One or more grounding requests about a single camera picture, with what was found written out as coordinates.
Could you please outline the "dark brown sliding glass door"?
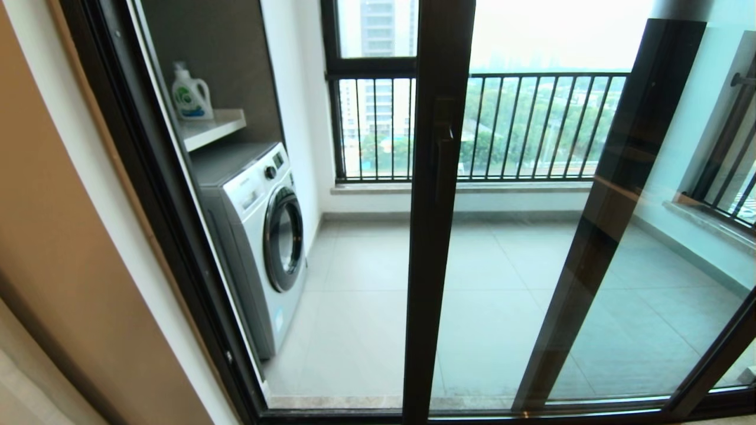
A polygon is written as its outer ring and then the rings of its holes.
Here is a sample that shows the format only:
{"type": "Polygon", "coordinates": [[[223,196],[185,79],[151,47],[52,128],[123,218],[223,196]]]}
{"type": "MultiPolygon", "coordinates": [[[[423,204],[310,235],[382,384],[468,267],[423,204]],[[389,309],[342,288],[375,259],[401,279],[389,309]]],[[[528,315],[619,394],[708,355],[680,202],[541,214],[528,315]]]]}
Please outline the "dark brown sliding glass door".
{"type": "Polygon", "coordinates": [[[756,421],[756,0],[421,0],[402,419],[756,421]]]}

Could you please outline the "grey stone window sill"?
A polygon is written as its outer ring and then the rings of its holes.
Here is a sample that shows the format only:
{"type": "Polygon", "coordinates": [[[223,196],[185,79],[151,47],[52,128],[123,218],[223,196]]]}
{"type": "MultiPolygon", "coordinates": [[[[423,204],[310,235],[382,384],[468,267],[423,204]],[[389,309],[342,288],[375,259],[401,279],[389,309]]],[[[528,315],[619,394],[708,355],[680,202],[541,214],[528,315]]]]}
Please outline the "grey stone window sill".
{"type": "MultiPolygon", "coordinates": [[[[510,181],[510,182],[464,182],[456,185],[460,194],[513,194],[513,193],[555,193],[588,192],[593,181],[510,181]]],[[[348,195],[400,195],[410,194],[410,183],[362,183],[335,185],[330,194],[348,195]]]]}
{"type": "Polygon", "coordinates": [[[672,214],[688,221],[697,228],[712,234],[737,250],[756,256],[756,236],[745,231],[740,226],[729,223],[720,215],[716,215],[701,205],[684,204],[683,202],[663,201],[662,207],[672,214]]]}

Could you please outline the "silver front-load washing machine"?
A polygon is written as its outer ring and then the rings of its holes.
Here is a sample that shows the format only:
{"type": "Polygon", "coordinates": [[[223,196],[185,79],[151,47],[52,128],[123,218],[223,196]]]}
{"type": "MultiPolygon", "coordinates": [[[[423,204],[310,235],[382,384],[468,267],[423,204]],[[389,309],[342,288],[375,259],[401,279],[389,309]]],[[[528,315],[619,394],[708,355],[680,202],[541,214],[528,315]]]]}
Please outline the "silver front-load washing machine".
{"type": "Polygon", "coordinates": [[[305,226],[282,142],[215,143],[190,154],[206,221],[256,355],[280,351],[306,275],[305,226]]]}

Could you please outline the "dark window frame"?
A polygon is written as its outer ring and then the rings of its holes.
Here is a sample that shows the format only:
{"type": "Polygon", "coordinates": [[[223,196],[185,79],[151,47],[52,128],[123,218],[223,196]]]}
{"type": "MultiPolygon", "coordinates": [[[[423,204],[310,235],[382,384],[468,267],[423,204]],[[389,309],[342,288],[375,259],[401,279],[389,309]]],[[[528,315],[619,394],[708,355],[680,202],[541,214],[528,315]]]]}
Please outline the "dark window frame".
{"type": "Polygon", "coordinates": [[[335,183],[413,180],[419,0],[318,0],[335,183]]]}

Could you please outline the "long dark balcony railing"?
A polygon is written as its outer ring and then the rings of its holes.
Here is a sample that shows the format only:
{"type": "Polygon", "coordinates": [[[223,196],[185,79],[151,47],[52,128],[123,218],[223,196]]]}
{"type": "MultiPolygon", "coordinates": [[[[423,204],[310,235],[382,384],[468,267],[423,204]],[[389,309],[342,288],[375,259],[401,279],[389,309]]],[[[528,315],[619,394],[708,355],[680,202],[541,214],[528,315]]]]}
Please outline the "long dark balcony railing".
{"type": "Polygon", "coordinates": [[[591,180],[628,78],[610,71],[473,73],[457,180],[591,180]]]}

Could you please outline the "white detergent bottle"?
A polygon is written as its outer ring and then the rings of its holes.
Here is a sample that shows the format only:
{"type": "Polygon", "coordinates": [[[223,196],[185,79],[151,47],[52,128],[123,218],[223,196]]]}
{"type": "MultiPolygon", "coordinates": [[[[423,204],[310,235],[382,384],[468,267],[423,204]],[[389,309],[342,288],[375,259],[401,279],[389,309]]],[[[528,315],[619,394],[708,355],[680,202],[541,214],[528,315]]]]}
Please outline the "white detergent bottle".
{"type": "Polygon", "coordinates": [[[173,62],[171,97],[182,121],[215,119],[210,89],[204,80],[192,78],[184,62],[173,62]]]}

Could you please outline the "white wall shelf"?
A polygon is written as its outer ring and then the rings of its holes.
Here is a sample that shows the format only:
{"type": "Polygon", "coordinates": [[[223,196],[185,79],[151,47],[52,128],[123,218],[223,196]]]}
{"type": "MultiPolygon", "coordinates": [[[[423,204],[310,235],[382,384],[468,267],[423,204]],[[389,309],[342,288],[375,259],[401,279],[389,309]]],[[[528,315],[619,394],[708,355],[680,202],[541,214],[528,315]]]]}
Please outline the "white wall shelf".
{"type": "Polygon", "coordinates": [[[218,109],[214,113],[214,119],[179,121],[178,133],[187,152],[204,148],[247,126],[243,109],[218,109]]]}

